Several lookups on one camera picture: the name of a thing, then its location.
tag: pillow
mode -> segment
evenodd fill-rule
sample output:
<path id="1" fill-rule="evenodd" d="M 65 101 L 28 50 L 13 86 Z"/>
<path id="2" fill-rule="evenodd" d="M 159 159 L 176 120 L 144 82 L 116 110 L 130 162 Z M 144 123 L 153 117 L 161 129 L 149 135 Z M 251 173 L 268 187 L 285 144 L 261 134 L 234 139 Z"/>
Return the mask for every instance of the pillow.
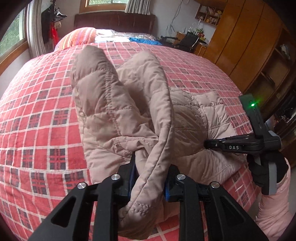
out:
<path id="1" fill-rule="evenodd" d="M 94 43 L 96 38 L 96 29 L 85 27 L 78 28 L 63 37 L 55 47 L 54 51 L 64 50 L 66 48 Z"/>

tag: black glove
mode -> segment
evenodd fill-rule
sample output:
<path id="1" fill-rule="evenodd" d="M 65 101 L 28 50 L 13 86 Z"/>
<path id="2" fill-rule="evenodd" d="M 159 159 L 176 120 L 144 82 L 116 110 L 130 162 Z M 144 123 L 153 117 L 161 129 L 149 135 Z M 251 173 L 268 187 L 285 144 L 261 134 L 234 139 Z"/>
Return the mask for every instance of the black glove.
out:
<path id="1" fill-rule="evenodd" d="M 269 169 L 266 165 L 269 161 L 276 163 L 276 182 L 281 182 L 289 169 L 283 154 L 279 151 L 268 151 L 260 155 L 260 160 L 261 166 L 255 162 L 254 156 L 247 155 L 253 182 L 261 188 L 269 184 Z"/>

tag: wooden window frame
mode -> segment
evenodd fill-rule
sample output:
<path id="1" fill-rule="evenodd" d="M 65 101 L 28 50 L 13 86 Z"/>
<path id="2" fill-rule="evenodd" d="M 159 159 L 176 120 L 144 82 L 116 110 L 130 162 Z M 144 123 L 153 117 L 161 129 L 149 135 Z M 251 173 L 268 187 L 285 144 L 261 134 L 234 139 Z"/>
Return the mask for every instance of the wooden window frame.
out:
<path id="1" fill-rule="evenodd" d="M 107 11 L 107 10 L 124 11 L 125 9 L 126 9 L 126 3 L 106 3 L 106 4 L 89 5 L 89 0 L 80 0 L 79 13 Z"/>
<path id="2" fill-rule="evenodd" d="M 21 39 L 19 42 L 17 42 L 15 45 L 13 45 L 10 49 L 8 49 L 2 56 L 0 56 L 0 76 L 3 74 L 3 72 L 8 68 L 11 63 L 16 60 L 18 56 L 20 56 L 23 52 L 25 52 L 29 48 L 29 43 L 27 41 L 27 8 L 23 10 L 22 19 L 23 21 L 23 27 L 22 27 L 22 36 L 23 39 Z"/>

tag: bed headboard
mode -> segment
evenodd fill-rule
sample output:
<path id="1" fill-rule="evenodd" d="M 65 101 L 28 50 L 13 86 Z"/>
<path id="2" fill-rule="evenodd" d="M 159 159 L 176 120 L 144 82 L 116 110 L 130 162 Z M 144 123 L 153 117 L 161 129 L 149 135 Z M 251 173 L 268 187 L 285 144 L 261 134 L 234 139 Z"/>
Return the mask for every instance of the bed headboard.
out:
<path id="1" fill-rule="evenodd" d="M 118 32 L 151 34 L 155 15 L 125 13 L 122 11 L 89 12 L 75 15 L 74 29 L 93 27 Z"/>

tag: metal screw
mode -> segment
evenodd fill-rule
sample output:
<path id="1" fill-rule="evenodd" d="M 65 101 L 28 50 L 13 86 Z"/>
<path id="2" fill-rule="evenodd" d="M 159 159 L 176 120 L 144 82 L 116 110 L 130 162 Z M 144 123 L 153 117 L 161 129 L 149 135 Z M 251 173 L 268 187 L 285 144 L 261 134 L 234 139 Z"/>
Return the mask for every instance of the metal screw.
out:
<path id="1" fill-rule="evenodd" d="M 178 180 L 184 180 L 185 178 L 186 178 L 186 176 L 184 174 L 178 174 L 177 175 Z"/>
<path id="2" fill-rule="evenodd" d="M 212 186 L 212 188 L 219 188 L 220 184 L 218 182 L 212 182 L 211 186 Z"/>
<path id="3" fill-rule="evenodd" d="M 114 174 L 114 175 L 111 176 L 111 179 L 112 180 L 118 180 L 118 179 L 120 179 L 120 175 L 119 174 Z"/>
<path id="4" fill-rule="evenodd" d="M 86 183 L 78 183 L 77 187 L 78 187 L 78 189 L 84 189 L 84 188 L 86 188 Z"/>

